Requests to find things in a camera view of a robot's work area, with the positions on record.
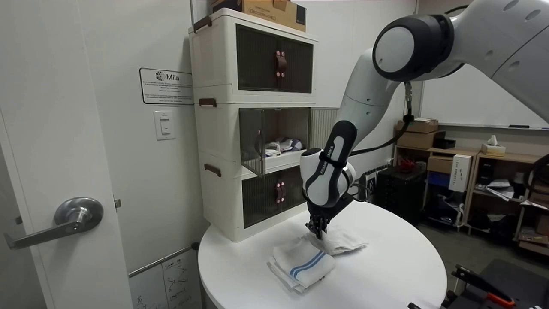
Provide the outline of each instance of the round white table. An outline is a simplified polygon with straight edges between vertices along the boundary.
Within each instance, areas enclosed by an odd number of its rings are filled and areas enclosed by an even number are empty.
[[[306,294],[290,293],[266,262],[273,248],[306,236],[308,222],[304,212],[242,243],[210,227],[200,250],[200,272],[212,301],[227,309],[441,306],[447,270],[438,251],[411,224],[369,203],[352,203],[330,226],[364,238],[368,248],[339,256],[337,268]]]

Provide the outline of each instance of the brown box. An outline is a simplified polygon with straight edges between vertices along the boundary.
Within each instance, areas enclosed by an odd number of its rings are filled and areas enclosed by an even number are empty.
[[[452,162],[453,162],[453,157],[429,157],[428,171],[440,172],[440,174],[452,174]]]
[[[405,133],[397,147],[399,148],[412,148],[412,150],[429,150],[433,148],[433,141],[435,141],[435,133]]]
[[[306,32],[308,11],[290,0],[212,0],[210,8],[212,13],[229,8],[287,28]]]
[[[539,236],[549,236],[549,217],[541,217],[538,220],[536,234]]]
[[[404,126],[405,126],[405,123],[400,121],[397,124],[397,131],[402,131]],[[409,126],[407,133],[424,133],[426,135],[426,133],[436,133],[438,129],[440,129],[440,123],[438,121],[435,121],[435,119],[421,119],[421,121],[414,121]]]

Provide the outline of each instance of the white cabinet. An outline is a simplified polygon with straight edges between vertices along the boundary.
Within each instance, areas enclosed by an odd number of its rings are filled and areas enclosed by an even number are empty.
[[[232,241],[304,210],[315,47],[304,33],[227,9],[191,35],[205,217]],[[289,140],[294,150],[266,155]]]

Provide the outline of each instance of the lab equipment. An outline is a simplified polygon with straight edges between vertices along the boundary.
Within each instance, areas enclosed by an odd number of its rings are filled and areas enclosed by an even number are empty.
[[[543,80],[549,71],[548,47],[546,0],[476,0],[457,18],[411,16],[388,25],[375,49],[359,57],[327,147],[303,155],[309,231],[321,239],[332,219],[352,202],[347,160],[380,124],[400,83],[411,90],[411,81],[447,78],[469,64],[549,121]]]

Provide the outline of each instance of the sign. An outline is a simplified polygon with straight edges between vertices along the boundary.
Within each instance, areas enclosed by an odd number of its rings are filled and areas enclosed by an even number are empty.
[[[146,105],[193,105],[193,78],[188,73],[140,69]]]

